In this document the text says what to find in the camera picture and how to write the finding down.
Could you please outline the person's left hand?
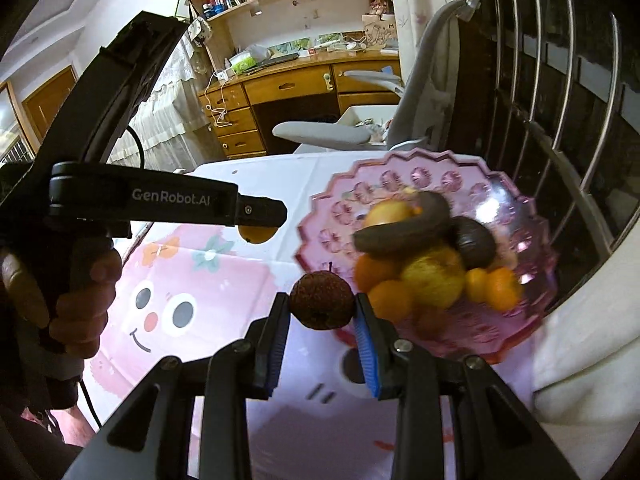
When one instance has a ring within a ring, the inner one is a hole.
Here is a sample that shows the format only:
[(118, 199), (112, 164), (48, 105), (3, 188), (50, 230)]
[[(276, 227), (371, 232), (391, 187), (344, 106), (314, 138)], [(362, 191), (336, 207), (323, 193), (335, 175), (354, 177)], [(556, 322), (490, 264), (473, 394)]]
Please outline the person's left hand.
[(1, 251), (1, 363), (20, 362), (16, 324), (26, 321), (46, 328), (53, 340), (73, 358), (86, 360), (96, 355), (107, 321), (107, 311), (116, 296), (122, 276), (119, 252), (108, 244), (75, 272), (79, 284), (58, 296), (55, 314), (50, 315), (36, 279), (21, 260), (6, 248)]

